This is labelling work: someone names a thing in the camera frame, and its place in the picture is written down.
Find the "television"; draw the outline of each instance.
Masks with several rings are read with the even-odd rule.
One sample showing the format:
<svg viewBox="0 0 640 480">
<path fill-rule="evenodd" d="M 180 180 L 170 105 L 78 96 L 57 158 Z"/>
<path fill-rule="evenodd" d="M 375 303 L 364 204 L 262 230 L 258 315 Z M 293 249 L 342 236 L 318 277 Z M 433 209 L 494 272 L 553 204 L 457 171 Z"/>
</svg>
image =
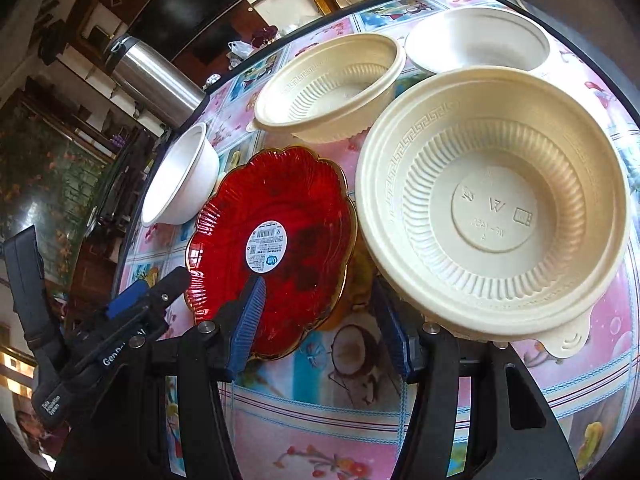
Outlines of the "television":
<svg viewBox="0 0 640 480">
<path fill-rule="evenodd" d="M 241 0 L 149 0 L 128 34 L 173 60 L 215 19 Z"/>
</svg>

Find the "table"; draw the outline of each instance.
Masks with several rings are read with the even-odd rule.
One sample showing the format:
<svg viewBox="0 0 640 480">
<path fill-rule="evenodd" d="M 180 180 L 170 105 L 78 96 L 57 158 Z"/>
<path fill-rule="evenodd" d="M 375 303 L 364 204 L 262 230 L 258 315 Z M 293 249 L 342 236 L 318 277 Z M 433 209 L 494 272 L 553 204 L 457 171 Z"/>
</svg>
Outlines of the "table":
<svg viewBox="0 0 640 480">
<path fill-rule="evenodd" d="M 636 101 L 633 85 L 577 34 L 536 9 L 519 7 L 514 0 L 383 0 L 343 9 L 267 47 L 221 80 L 204 110 L 198 110 L 190 123 L 207 124 L 207 138 L 220 156 L 221 171 L 228 171 L 236 162 L 244 164 L 262 148 L 301 144 L 293 137 L 257 130 L 252 123 L 258 92 L 274 73 L 306 49 L 331 38 L 376 31 L 402 41 L 421 18 L 461 6 L 511 7 L 539 21 L 555 37 L 558 61 L 548 79 L 555 84 L 563 81 L 564 89 L 613 140 L 628 174 L 633 201 L 640 203 L 640 119 L 634 107 L 640 100 Z M 408 61 L 396 83 L 396 95 L 424 78 Z M 351 197 L 366 135 L 362 132 L 333 144 L 310 146 L 342 167 Z M 142 228 L 134 218 L 116 288 L 123 290 L 140 278 L 153 284 L 183 265 L 193 231 L 194 219 L 181 226 Z M 583 350 L 572 358 L 556 360 L 539 343 L 514 345 L 558 417 L 581 473 L 601 458 L 640 397 L 639 232 L 640 217 L 634 214 L 625 259 L 594 308 L 591 334 Z M 249 362 L 238 381 L 221 385 L 226 423 L 245 480 L 373 480 L 389 478 L 393 471 L 415 388 L 402 384 L 393 373 L 382 350 L 380 331 L 367 310 L 367 277 L 373 267 L 362 244 L 357 245 L 350 265 L 362 279 L 346 287 L 346 308 L 335 311 L 293 354 L 274 362 Z M 166 319 L 170 328 L 164 337 L 179 336 L 194 323 L 183 299 L 172 304 Z M 369 333 L 382 350 L 371 370 L 351 378 L 335 370 L 330 354 L 333 345 L 345 343 L 345 332 L 340 329 L 348 325 Z M 176 381 L 169 378 L 167 405 L 175 404 L 176 399 Z M 470 381 L 461 379 L 450 474 L 463 468 L 469 404 Z M 177 406 L 168 412 L 173 414 L 167 419 L 169 464 L 172 471 L 184 475 Z"/>
</svg>

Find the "gold rim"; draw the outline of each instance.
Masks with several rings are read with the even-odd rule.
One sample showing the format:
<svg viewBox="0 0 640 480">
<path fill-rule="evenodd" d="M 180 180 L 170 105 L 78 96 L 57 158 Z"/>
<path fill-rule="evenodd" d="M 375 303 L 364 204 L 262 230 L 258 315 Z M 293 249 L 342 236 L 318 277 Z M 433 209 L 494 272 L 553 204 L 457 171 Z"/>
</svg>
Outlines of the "gold rim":
<svg viewBox="0 0 640 480">
<path fill-rule="evenodd" d="M 303 328 L 302 333 L 300 335 L 300 338 L 297 339 L 297 341 L 292 346 L 287 348 L 285 351 L 283 351 L 283 352 L 281 352 L 279 354 L 273 354 L 273 355 L 263 355 L 263 354 L 256 354 L 256 353 L 252 352 L 252 354 L 249 357 L 249 360 L 260 359 L 260 360 L 263 360 L 263 361 L 273 361 L 273 360 L 276 360 L 276 359 L 281 359 L 283 357 L 286 357 L 287 355 L 291 354 L 292 352 L 295 352 L 296 349 L 300 346 L 300 343 L 302 343 L 302 341 L 304 340 L 304 338 L 310 332 L 312 332 L 313 330 L 318 328 L 320 325 L 322 325 L 322 323 L 324 323 L 329 318 L 329 316 L 331 316 L 332 312 L 334 311 L 334 308 L 335 308 L 336 304 L 338 303 L 338 300 L 340 300 L 340 297 L 342 296 L 342 292 L 344 291 L 344 285 L 345 285 L 345 282 L 346 282 L 346 279 L 347 279 L 347 266 L 348 266 L 349 260 L 351 259 L 351 255 L 353 254 L 353 248 L 355 247 L 356 238 L 357 238 L 357 235 L 358 235 L 358 217 L 356 215 L 356 209 L 355 209 L 355 206 L 353 205 L 353 201 L 351 200 L 351 198 L 349 198 L 349 189 L 347 187 L 347 179 L 346 179 L 346 177 L 344 175 L 344 171 L 334 161 L 332 161 L 332 160 L 330 160 L 328 158 L 322 158 L 322 157 L 318 156 L 318 154 L 316 152 L 314 152 L 313 150 L 310 150 L 306 146 L 293 145 L 293 146 L 287 146 L 286 148 L 284 148 L 282 150 L 278 149 L 278 148 L 266 148 L 264 150 L 260 150 L 258 153 L 255 153 L 254 155 L 252 155 L 252 157 L 245 164 L 243 164 L 242 166 L 236 166 L 231 171 L 229 171 L 224 176 L 222 181 L 220 182 L 220 185 L 218 186 L 218 190 L 220 190 L 220 188 L 222 187 L 222 184 L 224 184 L 224 181 L 226 179 L 228 179 L 230 174 L 232 174 L 235 171 L 242 170 L 242 168 L 244 168 L 249 163 L 251 163 L 251 161 L 254 160 L 255 157 L 257 157 L 257 156 L 259 156 L 259 155 L 261 155 L 263 153 L 276 153 L 277 154 L 277 153 L 284 153 L 287 150 L 293 150 L 293 149 L 305 150 L 305 151 L 309 152 L 317 162 L 322 162 L 324 164 L 328 164 L 329 166 L 331 166 L 333 168 L 333 170 L 335 171 L 336 175 L 338 176 L 338 180 L 340 181 L 340 190 L 342 192 L 342 196 L 347 201 L 347 205 L 348 205 L 347 209 L 348 209 L 349 215 L 351 217 L 351 236 L 350 236 L 349 245 L 347 247 L 347 250 L 344 251 L 344 257 L 343 257 L 343 259 L 342 259 L 342 261 L 340 263 L 340 271 L 338 272 L 338 275 L 339 275 L 338 285 L 336 286 L 334 294 L 331 297 L 330 307 L 327 310 L 326 316 L 324 316 L 321 319 L 316 320 L 316 322 L 313 323 L 313 325 L 310 325 L 310 326 L 308 326 L 306 328 Z M 218 192 L 215 192 L 211 197 L 209 197 L 209 199 L 207 200 L 205 206 L 217 194 L 218 194 Z M 189 272 L 191 272 L 191 266 L 189 264 L 189 258 L 188 258 L 189 249 L 191 247 L 191 243 L 193 242 L 193 238 L 198 233 L 198 224 L 200 222 L 200 216 L 202 215 L 203 209 L 204 209 L 204 206 L 202 207 L 202 209 L 198 213 L 198 216 L 196 217 L 195 231 L 191 235 L 191 238 L 189 239 L 189 241 L 187 243 L 187 247 L 185 248 L 185 251 L 184 251 L 184 263 L 185 263 L 185 266 L 186 266 L 186 268 L 187 268 L 187 270 Z M 196 309 L 194 308 L 194 306 L 189 301 L 189 298 L 187 297 L 187 292 L 185 291 L 182 295 L 184 297 L 184 302 L 187 304 L 187 307 L 194 314 L 193 317 L 194 317 L 194 323 L 195 323 L 195 311 L 196 311 Z"/>
</svg>

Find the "bowl rim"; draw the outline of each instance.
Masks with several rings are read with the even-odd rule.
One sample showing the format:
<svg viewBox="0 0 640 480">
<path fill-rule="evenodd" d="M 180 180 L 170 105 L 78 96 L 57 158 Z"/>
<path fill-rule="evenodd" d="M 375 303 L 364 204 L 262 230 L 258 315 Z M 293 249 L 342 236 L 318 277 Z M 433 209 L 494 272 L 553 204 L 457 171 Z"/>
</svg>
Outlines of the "bowl rim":
<svg viewBox="0 0 640 480">
<path fill-rule="evenodd" d="M 186 245 L 186 250 L 184 251 L 184 265 L 186 267 L 186 269 L 191 272 L 191 264 L 189 263 L 189 252 L 190 252 L 190 247 L 193 243 L 193 239 L 195 238 L 196 234 L 198 233 L 198 224 L 200 222 L 200 217 L 203 214 L 204 208 L 207 204 L 209 204 L 209 202 L 211 200 L 213 200 L 216 195 L 218 194 L 218 191 L 220 190 L 220 187 L 222 187 L 222 183 L 224 182 L 225 179 L 228 178 L 228 176 L 236 171 L 241 171 L 243 168 L 247 167 L 247 165 L 254 160 L 254 158 L 258 157 L 258 155 L 260 154 L 265 154 L 265 153 L 285 153 L 287 151 L 293 151 L 293 150 L 304 150 L 306 152 L 309 152 L 313 158 L 315 159 L 316 163 L 325 163 L 328 164 L 331 168 L 333 168 L 333 170 L 336 173 L 336 177 L 338 178 L 338 181 L 340 183 L 340 196 L 343 200 L 345 200 L 346 204 L 347 204 L 347 209 L 349 211 L 349 217 L 351 219 L 351 233 L 350 233 L 350 238 L 349 238 L 349 245 L 347 247 L 347 250 L 344 252 L 344 256 L 342 258 L 342 261 L 340 262 L 340 272 L 339 272 L 339 279 L 338 279 L 338 283 L 337 286 L 334 290 L 334 293 L 331 296 L 331 301 L 329 302 L 329 305 L 327 307 L 327 314 L 326 316 L 316 319 L 316 322 L 313 323 L 313 325 L 311 326 L 305 326 L 302 327 L 301 333 L 300 333 L 300 337 L 295 341 L 295 343 L 290 346 L 289 348 L 287 348 L 286 350 L 283 350 L 282 352 L 278 353 L 278 354 L 257 354 L 256 352 L 253 352 L 253 349 L 251 351 L 251 354 L 249 355 L 249 360 L 253 360 L 253 359 L 260 359 L 262 361 L 273 361 L 273 360 L 277 360 L 277 359 L 282 359 L 283 357 L 286 357 L 287 355 L 295 352 L 299 347 L 300 344 L 302 343 L 302 341 L 305 339 L 305 337 L 312 332 L 313 330 L 315 330 L 316 328 L 318 328 L 319 326 L 322 325 L 322 323 L 324 323 L 329 316 L 331 316 L 331 314 L 334 312 L 336 305 L 338 304 L 338 301 L 340 300 L 340 298 L 342 297 L 342 293 L 344 291 L 344 285 L 347 282 L 347 270 L 349 267 L 349 261 L 351 260 L 351 256 L 353 255 L 353 250 L 355 248 L 356 245 L 356 238 L 358 237 L 358 230 L 360 229 L 360 225 L 358 224 L 358 216 L 356 214 L 356 208 L 353 204 L 353 200 L 349 197 L 349 187 L 347 186 L 347 177 L 344 174 L 344 171 L 342 170 L 342 168 L 340 167 L 340 165 L 338 165 L 336 162 L 332 161 L 329 158 L 323 158 L 321 156 L 319 156 L 314 150 L 306 147 L 306 146 L 298 146 L 298 145 L 292 145 L 292 146 L 287 146 L 286 148 L 283 149 L 279 149 L 279 148 L 265 148 L 263 150 L 260 150 L 257 153 L 254 153 L 254 155 L 244 164 L 240 165 L 240 166 L 236 166 L 235 168 L 233 168 L 231 171 L 229 171 L 224 178 L 222 179 L 222 181 L 220 182 L 220 185 L 218 186 L 218 190 L 212 194 L 207 201 L 205 202 L 205 205 L 202 207 L 202 209 L 199 211 L 198 215 L 196 216 L 196 221 L 194 224 L 194 231 L 193 234 L 191 235 L 191 237 L 189 238 L 189 241 L 187 242 Z M 193 313 L 193 317 L 195 318 L 195 314 L 196 314 L 196 307 L 191 303 L 191 300 L 189 299 L 187 292 L 188 290 L 191 288 L 191 285 L 187 288 L 187 290 L 184 291 L 184 293 L 182 294 L 183 298 L 184 298 L 184 303 L 186 303 L 187 308 L 189 310 L 191 310 L 191 312 Z"/>
<path fill-rule="evenodd" d="M 441 74 L 445 72 L 450 72 L 450 70 L 460 70 L 460 68 L 456 68 L 456 69 L 448 69 L 442 72 L 438 72 L 437 70 L 434 70 L 435 69 L 434 66 L 429 66 L 428 64 L 425 64 L 422 61 L 416 60 L 414 56 L 412 56 L 412 52 L 415 55 L 415 52 L 416 51 L 420 52 L 420 49 L 414 49 L 410 46 L 413 42 L 417 41 L 415 38 L 418 36 L 418 34 L 422 30 L 424 30 L 425 28 L 429 28 L 431 26 L 431 23 L 433 23 L 435 20 L 444 19 L 449 14 L 470 14 L 471 16 L 473 16 L 474 14 L 476 15 L 480 14 L 480 15 L 490 16 L 492 18 L 507 20 L 513 23 L 528 25 L 527 30 L 532 34 L 534 34 L 538 38 L 538 40 L 542 43 L 543 47 L 545 48 L 546 57 L 545 59 L 543 59 L 543 61 L 539 65 L 525 72 L 534 72 L 535 70 L 540 69 L 540 67 L 542 67 L 547 61 L 549 61 L 549 59 L 553 55 L 554 48 L 548 36 L 548 33 L 544 28 L 542 28 L 539 24 L 537 24 L 527 16 L 523 16 L 522 14 L 519 14 L 510 9 L 497 9 L 496 7 L 488 7 L 488 6 L 457 7 L 455 9 L 443 10 L 442 12 L 437 12 L 430 16 L 424 17 L 423 19 L 420 20 L 420 22 L 417 23 L 417 25 L 415 25 L 414 28 L 412 28 L 411 31 L 409 31 L 406 38 L 404 39 L 404 50 L 406 51 L 406 56 L 415 66 L 417 66 L 421 70 L 424 70 L 425 72 L 432 73 L 432 74 Z"/>
<path fill-rule="evenodd" d="M 377 43 L 384 43 L 387 46 L 393 46 L 396 50 L 396 57 L 394 58 L 391 65 L 388 67 L 386 72 L 380 76 L 376 81 L 374 81 L 370 86 L 365 88 L 362 92 L 354 95 L 351 99 L 348 99 L 343 104 L 334 108 L 333 110 L 315 115 L 313 117 L 297 120 L 297 121 L 282 121 L 282 122 L 274 122 L 269 120 L 266 117 L 266 114 L 263 113 L 263 110 L 266 110 L 268 107 L 268 99 L 270 98 L 270 93 L 273 91 L 274 87 L 278 84 L 279 81 L 284 79 L 286 76 L 291 73 L 299 72 L 299 67 L 308 63 L 308 60 L 321 54 L 327 50 L 333 48 L 340 48 L 348 43 L 359 43 L 361 41 L 375 41 Z M 406 61 L 406 53 L 404 52 L 404 48 L 400 44 L 398 40 L 395 38 L 386 36 L 384 34 L 379 34 L 376 32 L 358 32 L 356 34 L 349 34 L 346 36 L 338 36 L 337 38 L 333 38 L 331 40 L 325 41 L 319 45 L 316 45 L 313 48 L 310 48 L 306 52 L 303 52 L 296 59 L 287 63 L 281 70 L 279 70 L 276 75 L 274 75 L 267 84 L 262 88 L 260 93 L 258 94 L 258 98 L 256 99 L 254 106 L 254 115 L 255 121 L 260 127 L 260 129 L 271 131 L 271 132 L 283 132 L 283 133 L 293 133 L 297 130 L 301 129 L 309 129 L 311 127 L 318 126 L 321 123 L 328 122 L 334 120 L 336 118 L 342 117 L 346 114 L 356 111 L 358 108 L 364 106 L 366 103 L 373 101 L 376 97 L 382 94 L 386 89 L 388 89 L 398 78 L 400 72 L 404 68 L 404 64 Z"/>
<path fill-rule="evenodd" d="M 380 172 L 380 143 L 388 139 L 388 122 L 396 117 L 398 109 L 405 106 L 408 101 L 418 98 L 421 94 L 434 95 L 439 91 L 461 82 L 477 82 L 482 80 L 504 80 L 509 82 L 521 82 L 544 89 L 556 100 L 570 108 L 572 112 L 581 117 L 592 134 L 599 132 L 603 149 L 606 150 L 606 159 L 610 167 L 615 162 L 621 165 L 620 156 L 609 136 L 602 130 L 590 113 L 571 96 L 540 78 L 537 78 L 523 70 L 505 67 L 471 67 L 461 68 L 451 72 L 435 75 L 413 86 L 404 92 L 380 115 L 371 128 L 364 142 L 358 167 L 356 170 L 356 208 L 359 211 L 360 228 L 362 235 L 369 247 L 378 269 L 390 284 L 398 290 L 399 294 L 411 303 L 415 308 L 423 312 L 430 319 L 442 322 L 467 335 L 473 336 L 504 336 L 507 339 L 522 339 L 527 336 L 540 334 L 553 330 L 577 319 L 588 311 L 604 294 L 610 285 L 614 275 L 618 272 L 620 264 L 626 252 L 628 243 L 631 215 L 630 193 L 626 177 L 623 172 L 612 171 L 611 179 L 615 179 L 617 208 L 612 217 L 612 229 L 609 240 L 604 248 L 603 256 L 606 256 L 612 264 L 605 271 L 596 265 L 587 278 L 577 283 L 562 298 L 548 302 L 556 304 L 554 312 L 537 316 L 526 316 L 513 319 L 509 323 L 500 317 L 494 320 L 493 316 L 484 316 L 486 311 L 475 310 L 469 315 L 469 303 L 454 300 L 446 296 L 441 290 L 417 283 L 410 276 L 406 276 L 407 266 L 402 266 L 402 257 L 394 247 L 394 240 L 386 234 L 385 223 L 381 209 L 377 202 L 384 202 L 376 193 L 379 186 L 375 174 Z M 462 315 L 464 306 L 466 314 Z"/>
<path fill-rule="evenodd" d="M 200 139 L 198 140 L 198 147 L 195 150 L 195 153 L 193 154 L 193 156 L 191 157 L 191 160 L 189 161 L 186 170 L 180 177 L 180 180 L 176 184 L 170 197 L 164 202 L 164 205 L 161 207 L 160 211 L 151 220 L 149 221 L 145 220 L 143 215 L 145 211 L 146 199 L 148 197 L 149 192 L 152 190 L 152 187 L 154 185 L 154 182 L 156 181 L 156 177 L 158 176 L 159 171 L 162 169 L 162 165 L 168 160 L 169 156 L 171 155 L 171 152 L 176 149 L 176 146 L 178 146 L 178 144 L 187 137 L 187 134 L 192 134 L 194 130 L 196 130 L 197 128 L 200 129 Z M 202 149 L 204 147 L 205 142 L 207 142 L 207 125 L 206 123 L 200 122 L 191 126 L 169 147 L 166 154 L 162 158 L 162 161 L 160 162 L 160 167 L 158 168 L 158 172 L 154 175 L 151 184 L 149 184 L 149 187 L 146 190 L 145 198 L 142 204 L 142 209 L 140 210 L 140 223 L 142 224 L 143 227 L 149 227 L 155 224 L 156 222 L 158 222 L 158 219 L 164 214 L 166 209 L 169 207 L 169 204 L 174 200 L 175 196 L 180 191 L 182 184 L 184 184 L 187 178 L 193 173 L 193 168 L 195 167 L 196 162 L 199 160 L 200 155 L 202 154 Z"/>
</svg>

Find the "person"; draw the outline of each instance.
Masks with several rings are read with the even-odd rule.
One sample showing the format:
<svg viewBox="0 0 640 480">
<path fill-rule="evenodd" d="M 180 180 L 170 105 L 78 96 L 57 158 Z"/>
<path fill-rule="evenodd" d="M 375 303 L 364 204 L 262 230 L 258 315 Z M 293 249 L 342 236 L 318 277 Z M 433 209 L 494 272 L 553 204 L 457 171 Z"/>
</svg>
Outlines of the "person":
<svg viewBox="0 0 640 480">
<path fill-rule="evenodd" d="M 55 430 L 47 431 L 33 413 L 21 410 L 15 412 L 15 420 L 28 439 L 38 443 L 43 453 L 54 458 L 60 454 L 69 433 L 68 426 L 64 425 Z"/>
</svg>

